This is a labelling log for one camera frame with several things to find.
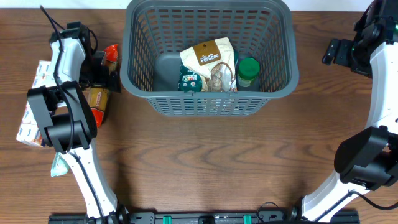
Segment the orange spaghetti pasta pack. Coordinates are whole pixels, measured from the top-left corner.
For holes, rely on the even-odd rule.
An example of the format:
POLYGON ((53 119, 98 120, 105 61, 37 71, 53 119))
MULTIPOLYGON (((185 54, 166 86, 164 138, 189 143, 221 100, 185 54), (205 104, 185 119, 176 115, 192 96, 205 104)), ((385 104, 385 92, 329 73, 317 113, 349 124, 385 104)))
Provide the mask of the orange spaghetti pasta pack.
POLYGON ((112 91, 120 92, 119 80, 119 44, 110 45, 104 50, 100 63, 99 80, 89 90, 88 104, 99 128, 104 120, 109 96, 112 91))

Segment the white tissue multipack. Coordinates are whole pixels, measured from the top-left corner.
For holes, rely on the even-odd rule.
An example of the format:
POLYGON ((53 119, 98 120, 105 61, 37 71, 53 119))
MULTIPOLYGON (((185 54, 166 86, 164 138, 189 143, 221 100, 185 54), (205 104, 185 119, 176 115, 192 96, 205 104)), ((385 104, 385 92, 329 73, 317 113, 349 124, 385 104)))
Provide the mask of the white tissue multipack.
MULTIPOLYGON (((49 72, 49 68, 50 61, 39 61, 32 88, 38 88, 44 85, 55 86, 55 81, 49 72)), ((24 115, 17 132, 16 140, 28 146, 44 147, 45 145, 29 102, 26 103, 24 115)))

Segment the green lid glass jar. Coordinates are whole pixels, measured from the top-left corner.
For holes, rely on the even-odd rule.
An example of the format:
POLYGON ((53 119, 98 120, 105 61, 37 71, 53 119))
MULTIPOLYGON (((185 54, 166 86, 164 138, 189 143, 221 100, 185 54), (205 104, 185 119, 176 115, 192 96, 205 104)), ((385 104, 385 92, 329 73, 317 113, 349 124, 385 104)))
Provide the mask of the green lid glass jar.
POLYGON ((259 62, 252 58, 244 58, 238 63, 237 81, 240 88, 249 88, 258 78, 260 72, 259 62))

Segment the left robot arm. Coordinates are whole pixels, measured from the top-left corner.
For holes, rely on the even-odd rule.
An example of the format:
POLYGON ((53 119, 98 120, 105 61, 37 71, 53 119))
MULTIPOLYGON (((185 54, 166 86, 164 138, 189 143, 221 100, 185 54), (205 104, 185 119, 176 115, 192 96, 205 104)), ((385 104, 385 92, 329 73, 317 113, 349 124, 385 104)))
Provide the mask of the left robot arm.
POLYGON ((86 88, 119 90, 118 77, 105 65, 105 52, 91 44, 95 34, 81 22, 62 27, 49 17, 52 58, 49 73, 55 86, 42 85, 27 92, 45 145, 53 147, 72 169, 86 203, 86 215, 55 215, 49 223, 129 223, 104 176, 95 149, 95 116, 83 94, 86 88))

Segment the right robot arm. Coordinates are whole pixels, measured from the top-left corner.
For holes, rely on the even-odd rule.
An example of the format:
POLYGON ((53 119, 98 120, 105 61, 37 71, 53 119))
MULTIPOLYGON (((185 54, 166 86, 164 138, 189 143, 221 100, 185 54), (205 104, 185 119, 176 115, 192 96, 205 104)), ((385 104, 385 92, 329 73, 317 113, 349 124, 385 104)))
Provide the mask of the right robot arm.
POLYGON ((379 210, 366 193, 397 182, 397 1, 373 1, 355 23, 353 40, 332 39, 322 59, 372 80, 371 105, 363 131, 343 141, 334 171, 292 209, 302 223, 349 223, 343 207, 356 197, 379 210))

